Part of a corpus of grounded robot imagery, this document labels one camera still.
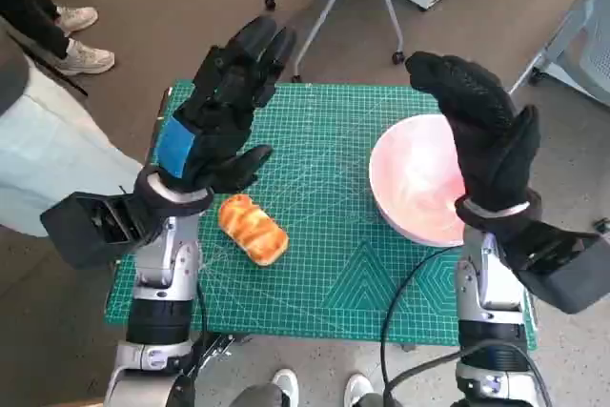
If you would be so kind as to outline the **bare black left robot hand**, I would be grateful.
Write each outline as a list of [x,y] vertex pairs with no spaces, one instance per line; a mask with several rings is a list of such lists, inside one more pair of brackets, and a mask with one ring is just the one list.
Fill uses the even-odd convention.
[[293,29],[261,15],[225,46],[209,49],[192,94],[173,112],[157,144],[157,164],[171,186],[239,193],[257,180],[273,148],[244,146],[254,113],[273,98],[295,43]]

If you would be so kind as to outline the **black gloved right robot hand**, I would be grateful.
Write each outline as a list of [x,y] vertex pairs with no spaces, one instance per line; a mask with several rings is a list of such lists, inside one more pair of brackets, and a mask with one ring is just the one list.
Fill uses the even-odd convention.
[[498,213],[538,206],[529,186],[539,150],[539,112],[518,111],[498,77],[476,62],[417,51],[405,62],[414,89],[432,95],[452,129],[466,198]]

